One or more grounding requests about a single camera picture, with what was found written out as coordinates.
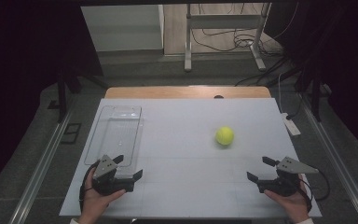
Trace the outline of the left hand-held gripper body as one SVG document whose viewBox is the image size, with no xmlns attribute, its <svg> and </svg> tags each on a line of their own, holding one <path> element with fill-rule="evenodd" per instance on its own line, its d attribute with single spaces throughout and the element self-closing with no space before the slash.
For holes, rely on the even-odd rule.
<svg viewBox="0 0 358 224">
<path fill-rule="evenodd" d="M 108 196 L 122 189 L 132 192 L 134 181 L 132 178 L 116 178 L 118 164 L 107 155 L 103 155 L 96 162 L 96 169 L 92 178 L 92 187 L 101 195 Z"/>
</svg>

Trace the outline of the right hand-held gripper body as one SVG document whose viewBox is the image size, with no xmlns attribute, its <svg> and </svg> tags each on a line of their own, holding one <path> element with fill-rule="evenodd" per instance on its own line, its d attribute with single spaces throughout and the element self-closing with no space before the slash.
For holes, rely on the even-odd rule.
<svg viewBox="0 0 358 224">
<path fill-rule="evenodd" d="M 258 178 L 258 189 L 263 193 L 266 189 L 273 191 L 283 197 L 295 194 L 300 188 L 299 174 L 318 174 L 319 170 L 306 163 L 285 157 L 276 168 L 277 177 L 273 180 L 260 180 Z"/>
</svg>

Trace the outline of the clear plastic container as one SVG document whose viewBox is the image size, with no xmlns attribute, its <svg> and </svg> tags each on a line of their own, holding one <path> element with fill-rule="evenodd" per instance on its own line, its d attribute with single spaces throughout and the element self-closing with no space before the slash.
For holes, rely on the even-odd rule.
<svg viewBox="0 0 358 224">
<path fill-rule="evenodd" d="M 84 163 L 92 165 L 103 155 L 111 159 L 122 155 L 116 177 L 131 177 L 136 172 L 142 128 L 140 106 L 104 105 L 91 128 Z"/>
</svg>

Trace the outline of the yellow tennis ball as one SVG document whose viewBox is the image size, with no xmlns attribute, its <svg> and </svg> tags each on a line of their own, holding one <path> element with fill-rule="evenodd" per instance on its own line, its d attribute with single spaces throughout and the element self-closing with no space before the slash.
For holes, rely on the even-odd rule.
<svg viewBox="0 0 358 224">
<path fill-rule="evenodd" d="M 215 133 L 215 140 L 222 146 L 228 146 L 234 140 L 234 132 L 228 126 L 221 127 Z"/>
</svg>

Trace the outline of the person's left hand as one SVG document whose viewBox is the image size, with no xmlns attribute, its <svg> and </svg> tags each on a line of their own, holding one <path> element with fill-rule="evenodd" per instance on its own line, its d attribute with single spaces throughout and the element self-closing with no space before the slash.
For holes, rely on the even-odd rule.
<svg viewBox="0 0 358 224">
<path fill-rule="evenodd" d="M 89 171 L 85 182 L 85 195 L 83 199 L 83 210 L 78 218 L 79 224 L 95 224 L 98 218 L 104 213 L 108 205 L 126 193 L 126 190 L 114 192 L 108 196 L 99 194 L 92 187 L 92 178 L 95 169 Z"/>
</svg>

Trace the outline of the person's right hand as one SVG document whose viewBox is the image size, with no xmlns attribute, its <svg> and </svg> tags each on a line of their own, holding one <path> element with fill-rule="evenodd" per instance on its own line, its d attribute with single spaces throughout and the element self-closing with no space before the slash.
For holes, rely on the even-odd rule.
<svg viewBox="0 0 358 224">
<path fill-rule="evenodd" d="M 293 224 L 310 218 L 307 200 L 300 192 L 288 197 L 283 197 L 267 189 L 264 193 L 283 208 Z"/>
</svg>

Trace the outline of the white power strip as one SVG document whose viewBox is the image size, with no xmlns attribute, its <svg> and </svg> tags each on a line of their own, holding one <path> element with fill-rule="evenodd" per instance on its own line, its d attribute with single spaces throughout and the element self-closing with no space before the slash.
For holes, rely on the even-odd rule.
<svg viewBox="0 0 358 224">
<path fill-rule="evenodd" d="M 288 117 L 289 115 L 287 113 L 282 113 L 282 120 L 289 134 L 292 136 L 301 135 L 301 131 L 297 128 L 295 123 Z"/>
</svg>

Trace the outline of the white table board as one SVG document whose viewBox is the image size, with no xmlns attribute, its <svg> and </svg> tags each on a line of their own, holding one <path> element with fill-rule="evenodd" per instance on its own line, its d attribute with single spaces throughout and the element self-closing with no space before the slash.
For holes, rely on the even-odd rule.
<svg viewBox="0 0 358 224">
<path fill-rule="evenodd" d="M 134 190 L 112 203 L 109 217 L 251 219 L 284 217 L 247 173 L 273 179 L 263 157 L 294 158 L 295 148 L 272 98 L 103 99 L 142 108 L 143 128 Z M 216 131 L 234 140 L 222 146 Z"/>
</svg>

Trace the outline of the black metal stand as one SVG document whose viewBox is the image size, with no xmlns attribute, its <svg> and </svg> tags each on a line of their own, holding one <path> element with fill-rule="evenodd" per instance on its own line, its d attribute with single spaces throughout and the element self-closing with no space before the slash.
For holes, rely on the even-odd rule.
<svg viewBox="0 0 358 224">
<path fill-rule="evenodd" d="M 79 68 L 70 66 L 59 70 L 57 73 L 58 100 L 51 101 L 48 105 L 48 109 L 59 110 L 58 123 L 62 123 L 67 114 L 66 90 L 69 90 L 74 94 L 78 94 L 82 90 L 82 86 L 78 79 L 79 77 L 84 77 L 105 90 L 109 88 L 107 83 Z"/>
<path fill-rule="evenodd" d="M 322 79 L 319 70 L 314 72 L 303 71 L 295 84 L 295 90 L 299 93 L 305 93 L 310 87 L 310 111 L 319 122 L 322 121 L 320 117 L 321 84 Z"/>
</svg>

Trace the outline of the wooden table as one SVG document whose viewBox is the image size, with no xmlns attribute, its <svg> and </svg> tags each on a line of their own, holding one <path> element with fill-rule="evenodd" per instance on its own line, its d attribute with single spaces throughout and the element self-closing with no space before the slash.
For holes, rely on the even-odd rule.
<svg viewBox="0 0 358 224">
<path fill-rule="evenodd" d="M 224 99 L 270 98 L 265 87 L 229 86 L 158 86 L 158 87 L 113 87 L 105 93 L 106 99 Z"/>
</svg>

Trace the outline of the dark curtain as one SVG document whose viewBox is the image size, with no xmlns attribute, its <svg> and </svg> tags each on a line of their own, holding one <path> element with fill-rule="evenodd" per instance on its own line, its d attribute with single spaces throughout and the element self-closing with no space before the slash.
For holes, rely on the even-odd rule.
<svg viewBox="0 0 358 224">
<path fill-rule="evenodd" d="M 103 73 L 80 5 L 0 0 L 0 173 L 39 107 L 40 93 L 59 76 Z"/>
<path fill-rule="evenodd" d="M 291 59 L 309 58 L 333 15 L 344 8 L 318 58 L 329 104 L 358 139 L 358 0 L 282 0 L 271 5 L 265 33 Z"/>
</svg>

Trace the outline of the white cabinet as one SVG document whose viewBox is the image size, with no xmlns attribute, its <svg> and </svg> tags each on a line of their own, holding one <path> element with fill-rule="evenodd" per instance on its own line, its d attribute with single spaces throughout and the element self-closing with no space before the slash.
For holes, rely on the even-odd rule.
<svg viewBox="0 0 358 224">
<path fill-rule="evenodd" d="M 97 51 L 163 49 L 162 5 L 82 7 Z"/>
</svg>

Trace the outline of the silver metal rail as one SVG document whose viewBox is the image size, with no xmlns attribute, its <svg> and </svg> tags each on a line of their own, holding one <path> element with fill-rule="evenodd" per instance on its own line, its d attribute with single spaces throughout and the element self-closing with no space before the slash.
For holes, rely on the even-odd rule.
<svg viewBox="0 0 358 224">
<path fill-rule="evenodd" d="M 22 193 L 20 200 L 8 222 L 8 224 L 24 224 L 26 218 L 28 217 L 32 205 L 38 191 L 41 188 L 41 185 L 44 181 L 44 178 L 47 174 L 48 168 L 52 162 L 52 159 L 56 153 L 60 140 L 62 139 L 65 128 L 68 125 L 70 118 L 72 117 L 73 112 L 68 111 L 62 121 L 58 123 L 54 129 L 52 136 L 48 140 L 48 144 L 45 147 L 44 152 L 42 153 L 41 158 L 36 165 L 34 172 L 31 175 L 31 178 Z"/>
<path fill-rule="evenodd" d="M 344 161 L 339 156 L 337 149 L 328 135 L 326 129 L 320 121 L 311 112 L 310 101 L 306 97 L 301 97 L 305 113 L 315 130 L 317 136 L 320 138 L 320 141 L 323 145 L 324 151 L 327 155 L 327 158 L 330 160 L 333 168 L 335 169 L 340 182 L 342 183 L 344 189 L 346 190 L 351 203 L 353 204 L 357 214 L 358 214 L 358 184 L 355 179 L 350 174 L 348 168 L 344 164 Z"/>
</svg>

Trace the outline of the white metal table frame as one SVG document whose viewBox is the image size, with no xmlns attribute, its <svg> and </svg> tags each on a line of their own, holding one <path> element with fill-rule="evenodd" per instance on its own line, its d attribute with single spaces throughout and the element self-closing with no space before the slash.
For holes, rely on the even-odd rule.
<svg viewBox="0 0 358 224">
<path fill-rule="evenodd" d="M 266 66 L 260 56 L 258 43 L 265 27 L 269 7 L 270 3 L 264 3 L 259 15 L 192 15 L 190 4 L 187 4 L 185 71 L 189 72 L 192 69 L 190 35 L 193 29 L 256 29 L 255 39 L 249 49 L 253 54 L 258 70 L 265 71 Z"/>
</svg>

